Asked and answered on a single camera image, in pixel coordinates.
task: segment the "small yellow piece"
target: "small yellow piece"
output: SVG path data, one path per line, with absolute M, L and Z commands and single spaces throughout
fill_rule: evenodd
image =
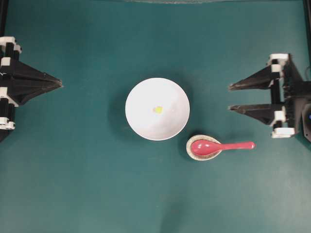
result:
M 154 112 L 155 113 L 161 114 L 162 111 L 163 111 L 163 108 L 161 106 L 158 106 L 158 107 L 154 108 Z

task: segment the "teal table surface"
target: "teal table surface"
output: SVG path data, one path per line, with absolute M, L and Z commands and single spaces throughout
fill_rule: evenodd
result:
M 10 0 L 6 35 L 64 88 L 19 107 L 0 144 L 1 233 L 311 232 L 310 143 L 271 139 L 227 109 L 270 102 L 269 91 L 228 86 L 271 53 L 292 53 L 305 76 L 302 1 Z M 150 77 L 190 100 L 169 140 L 143 139 L 125 118 L 129 91 Z M 257 148 L 197 162 L 185 146 L 198 133 Z

